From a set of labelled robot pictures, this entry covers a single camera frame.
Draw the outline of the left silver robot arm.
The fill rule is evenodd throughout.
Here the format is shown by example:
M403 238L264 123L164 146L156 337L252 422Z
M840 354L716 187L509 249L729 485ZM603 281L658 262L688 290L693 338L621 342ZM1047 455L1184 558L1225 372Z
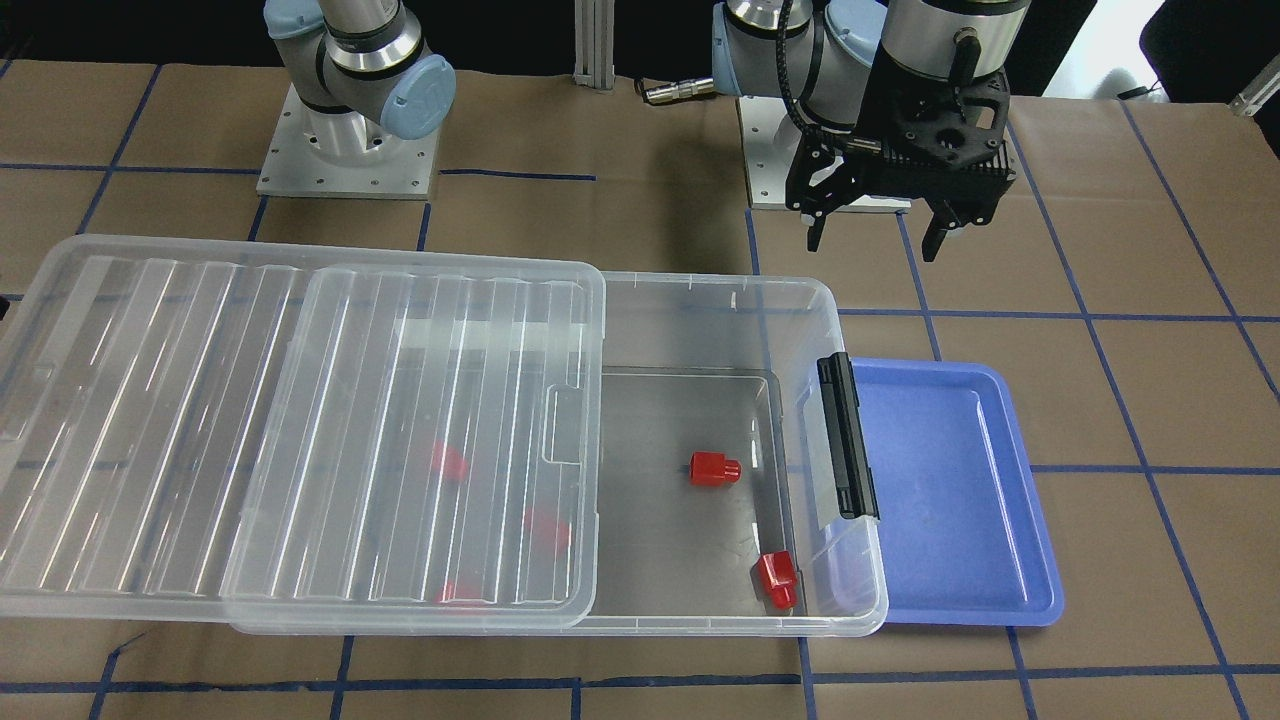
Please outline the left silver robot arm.
M776 97L797 132L785 206L817 251L859 199L922 200L922 256L987 225L1018 178L1005 61L1027 1L722 1L719 94Z

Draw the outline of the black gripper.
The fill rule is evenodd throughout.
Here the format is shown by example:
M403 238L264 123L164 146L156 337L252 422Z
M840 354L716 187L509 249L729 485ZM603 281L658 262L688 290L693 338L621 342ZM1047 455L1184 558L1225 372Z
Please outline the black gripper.
M992 217L1019 176L1009 110L1006 70L961 86L873 70L851 136L805 138L788 170L785 201L806 214L806 250L819 250L828 215L856 199L923 199L932 215L922 259L933 263L960 217Z

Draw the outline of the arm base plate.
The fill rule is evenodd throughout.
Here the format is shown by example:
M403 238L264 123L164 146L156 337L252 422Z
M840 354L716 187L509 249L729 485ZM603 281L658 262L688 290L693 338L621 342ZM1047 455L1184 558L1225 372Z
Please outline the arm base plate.
M776 97L739 97L737 111L749 204L758 210L785 210L786 179L800 132Z
M326 114L288 88L256 183L260 196L426 200L442 132L403 140L356 111Z

